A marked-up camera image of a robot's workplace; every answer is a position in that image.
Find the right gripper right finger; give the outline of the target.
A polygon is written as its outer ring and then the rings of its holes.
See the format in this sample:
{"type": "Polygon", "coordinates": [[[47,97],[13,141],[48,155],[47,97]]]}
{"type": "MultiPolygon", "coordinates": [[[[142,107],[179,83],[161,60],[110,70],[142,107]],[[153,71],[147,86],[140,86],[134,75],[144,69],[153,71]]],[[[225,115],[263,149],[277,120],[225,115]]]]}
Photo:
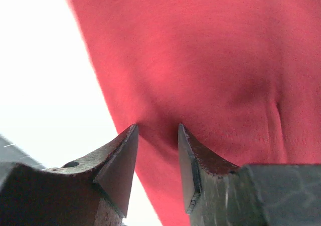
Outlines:
{"type": "Polygon", "coordinates": [[[320,225],[320,165],[238,167],[178,129],[184,208],[191,225],[320,225]]]}

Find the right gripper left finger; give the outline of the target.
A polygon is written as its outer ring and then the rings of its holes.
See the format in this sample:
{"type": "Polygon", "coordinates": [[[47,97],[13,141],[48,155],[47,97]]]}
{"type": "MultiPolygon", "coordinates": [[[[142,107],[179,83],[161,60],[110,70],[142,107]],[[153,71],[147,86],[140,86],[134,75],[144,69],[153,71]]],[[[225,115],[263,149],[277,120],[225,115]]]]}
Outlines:
{"type": "Polygon", "coordinates": [[[1,145],[1,225],[121,225],[137,148],[135,124],[60,168],[1,145]]]}

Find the dark red t-shirt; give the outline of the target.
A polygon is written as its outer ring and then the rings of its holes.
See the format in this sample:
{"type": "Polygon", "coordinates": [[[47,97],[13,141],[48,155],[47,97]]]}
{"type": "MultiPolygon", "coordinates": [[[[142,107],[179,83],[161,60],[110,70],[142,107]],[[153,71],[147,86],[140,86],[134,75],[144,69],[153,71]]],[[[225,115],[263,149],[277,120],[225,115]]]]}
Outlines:
{"type": "Polygon", "coordinates": [[[163,225],[188,225],[178,125],[236,164],[320,163],[320,0],[70,0],[163,225]]]}

